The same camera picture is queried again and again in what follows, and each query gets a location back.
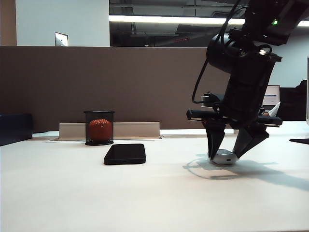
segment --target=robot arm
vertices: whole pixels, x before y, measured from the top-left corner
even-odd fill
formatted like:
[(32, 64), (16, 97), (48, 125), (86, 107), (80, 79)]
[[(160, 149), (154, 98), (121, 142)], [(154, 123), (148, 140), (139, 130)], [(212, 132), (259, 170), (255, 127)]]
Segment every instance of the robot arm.
[[(234, 5), (230, 17), (234, 14)], [(251, 0), (246, 6), (242, 30), (231, 29), (225, 33), (227, 23), (210, 42), (207, 63), (230, 74), (223, 97), (206, 93), (201, 103), (213, 112), (188, 110), (188, 119), (200, 119), (207, 132), (209, 158), (218, 164), (229, 164), (269, 137), (268, 124), (281, 124), (276, 117), (259, 116), (260, 107), (276, 62), (281, 57), (272, 53), (269, 44), (281, 45), (288, 41), (291, 31), (307, 16), (309, 0)], [(254, 41), (266, 43), (255, 45)], [(224, 158), (219, 146), (224, 138), (226, 124), (238, 129), (239, 134), (229, 158)]]

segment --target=green indicator light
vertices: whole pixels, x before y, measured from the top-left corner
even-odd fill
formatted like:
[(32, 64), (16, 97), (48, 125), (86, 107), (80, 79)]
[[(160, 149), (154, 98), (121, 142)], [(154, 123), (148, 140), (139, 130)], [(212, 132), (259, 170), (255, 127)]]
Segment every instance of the green indicator light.
[(272, 21), (271, 24), (272, 24), (272, 25), (277, 25), (277, 24), (278, 24), (278, 20), (275, 18), (274, 21)]

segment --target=white wall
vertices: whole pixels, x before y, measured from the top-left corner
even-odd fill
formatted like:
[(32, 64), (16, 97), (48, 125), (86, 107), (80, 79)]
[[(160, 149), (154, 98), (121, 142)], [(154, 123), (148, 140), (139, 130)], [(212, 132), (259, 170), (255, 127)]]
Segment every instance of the white wall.
[(296, 29), (287, 44), (272, 46), (273, 52), (283, 57), (277, 62), (270, 77), (270, 85), (295, 87), (307, 78), (309, 29)]
[(108, 0), (16, 0), (17, 45), (110, 46)]

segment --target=computer monitor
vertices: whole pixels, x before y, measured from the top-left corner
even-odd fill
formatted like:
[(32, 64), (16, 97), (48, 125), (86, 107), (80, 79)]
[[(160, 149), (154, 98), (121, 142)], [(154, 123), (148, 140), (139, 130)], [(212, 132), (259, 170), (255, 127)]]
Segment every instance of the computer monitor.
[[(306, 109), (306, 121), (309, 126), (309, 57), (307, 57), (307, 109)], [(308, 144), (309, 138), (306, 139), (290, 139), (292, 142)]]
[(280, 102), (280, 86), (269, 85), (267, 86), (265, 96), (263, 99), (263, 108), (271, 110), (278, 102)]
[(309, 125), (309, 57), (307, 57), (307, 124)]

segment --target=ceiling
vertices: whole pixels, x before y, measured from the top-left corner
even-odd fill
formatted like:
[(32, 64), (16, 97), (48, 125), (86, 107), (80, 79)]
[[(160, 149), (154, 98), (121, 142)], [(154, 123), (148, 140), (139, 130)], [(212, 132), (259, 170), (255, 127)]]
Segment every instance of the ceiling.
[[(110, 0), (111, 15), (223, 17), (235, 0)], [(244, 10), (234, 18), (243, 18)], [(111, 46), (206, 47), (220, 26), (110, 22)]]

